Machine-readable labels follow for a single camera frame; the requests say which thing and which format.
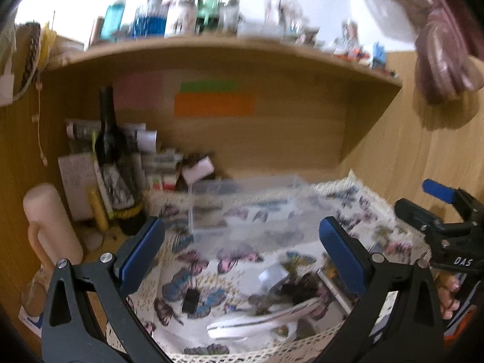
orange sticky note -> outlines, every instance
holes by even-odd
[[[180,93],[175,96],[175,117],[253,116],[255,97],[246,93]]]

bottle neck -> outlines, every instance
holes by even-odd
[[[116,115],[114,113],[113,88],[103,87],[99,92],[101,109],[101,131],[116,126]]]

pink card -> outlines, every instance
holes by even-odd
[[[163,72],[129,74],[113,83],[114,109],[156,109],[163,99]]]

silver screw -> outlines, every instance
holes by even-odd
[[[417,259],[417,265],[419,268],[426,269],[428,267],[428,262],[424,259]]]
[[[102,254],[99,259],[101,259],[102,263],[108,263],[113,259],[113,254],[112,253],[104,253]]]
[[[385,257],[380,253],[374,253],[371,256],[371,260],[376,262],[376,263],[382,263],[385,260]]]
[[[59,261],[57,261],[57,267],[59,269],[65,268],[66,265],[67,265],[67,259],[65,258],[59,259]]]

wooden shelf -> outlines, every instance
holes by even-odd
[[[278,42],[202,36],[149,38],[95,46],[86,52],[58,57],[48,70],[137,71],[169,68],[257,66],[271,70],[310,73],[353,82],[402,82],[357,63],[317,49]]]

